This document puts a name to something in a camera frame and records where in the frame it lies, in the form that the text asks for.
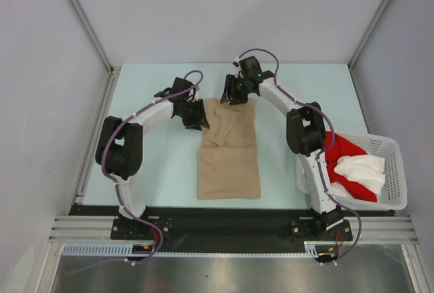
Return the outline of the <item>beige t shirt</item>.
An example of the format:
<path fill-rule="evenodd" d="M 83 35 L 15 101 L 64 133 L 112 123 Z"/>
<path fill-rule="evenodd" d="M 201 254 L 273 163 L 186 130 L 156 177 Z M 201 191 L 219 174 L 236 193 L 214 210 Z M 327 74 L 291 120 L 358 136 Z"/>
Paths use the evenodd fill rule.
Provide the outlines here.
<path fill-rule="evenodd" d="M 209 127 L 203 129 L 197 154 L 197 198 L 261 198 L 256 101 L 231 105 L 209 98 L 205 115 Z"/>

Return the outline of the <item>translucent plastic basket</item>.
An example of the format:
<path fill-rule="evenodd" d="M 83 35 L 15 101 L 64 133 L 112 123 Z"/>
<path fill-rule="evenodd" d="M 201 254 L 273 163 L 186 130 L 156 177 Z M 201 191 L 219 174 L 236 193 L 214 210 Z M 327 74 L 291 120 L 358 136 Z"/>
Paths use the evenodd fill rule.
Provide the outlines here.
<path fill-rule="evenodd" d="M 376 203 L 341 196 L 336 196 L 336 200 L 354 210 L 403 210 L 407 206 L 408 190 L 399 145 L 391 138 L 373 134 L 340 130 L 337 134 L 367 153 L 385 158 L 385 184 Z"/>

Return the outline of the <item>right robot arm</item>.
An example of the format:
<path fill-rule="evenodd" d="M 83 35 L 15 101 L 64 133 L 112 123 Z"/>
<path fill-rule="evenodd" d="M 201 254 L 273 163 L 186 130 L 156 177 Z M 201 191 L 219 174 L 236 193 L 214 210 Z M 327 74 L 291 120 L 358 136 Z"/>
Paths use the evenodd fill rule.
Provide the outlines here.
<path fill-rule="evenodd" d="M 283 89 L 276 74 L 262 70 L 255 56 L 236 58 L 234 75 L 227 75 L 221 103 L 245 104 L 250 94 L 268 100 L 286 118 L 286 142 L 301 162 L 309 185 L 311 209 L 314 217 L 307 230 L 300 229 L 299 237 L 316 236 L 329 239 L 344 221 L 342 206 L 333 196 L 325 153 L 332 147 L 326 144 L 325 122 L 318 103 L 303 103 Z"/>

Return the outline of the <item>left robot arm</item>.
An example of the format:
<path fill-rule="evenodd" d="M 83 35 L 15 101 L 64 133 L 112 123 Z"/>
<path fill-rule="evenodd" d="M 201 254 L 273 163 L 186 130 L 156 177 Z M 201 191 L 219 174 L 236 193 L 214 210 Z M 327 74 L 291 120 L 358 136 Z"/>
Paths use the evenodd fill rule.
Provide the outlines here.
<path fill-rule="evenodd" d="M 145 237 L 149 230 L 156 239 L 170 238 L 170 224 L 151 221 L 146 215 L 146 202 L 134 177 L 143 163 L 144 137 L 150 134 L 161 140 L 163 136 L 157 134 L 160 125 L 168 136 L 168 144 L 184 138 L 177 131 L 201 131 L 209 126 L 204 101 L 198 96 L 203 73 L 193 70 L 187 75 L 195 73 L 199 75 L 198 81 L 193 83 L 188 76 L 177 77 L 135 113 L 125 118 L 108 116 L 103 121 L 95 160 L 114 186 L 119 215 L 128 219 L 127 232 L 137 239 Z"/>

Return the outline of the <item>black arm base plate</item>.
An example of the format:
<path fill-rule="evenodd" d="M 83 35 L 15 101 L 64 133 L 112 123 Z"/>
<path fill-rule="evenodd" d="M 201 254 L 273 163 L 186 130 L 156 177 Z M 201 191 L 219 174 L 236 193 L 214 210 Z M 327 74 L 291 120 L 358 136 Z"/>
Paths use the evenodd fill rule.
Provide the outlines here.
<path fill-rule="evenodd" d="M 120 215 L 114 206 L 75 204 L 70 216 L 111 216 L 109 237 L 120 240 L 144 240 L 157 236 L 152 227 Z M 312 210 L 255 210 L 229 208 L 149 208 L 143 220 L 156 225 L 166 243 L 183 237 L 270 237 L 290 241 L 332 241 L 355 238 L 357 230 L 349 224 L 353 217 L 343 212 L 344 222 L 331 230 L 320 225 Z"/>

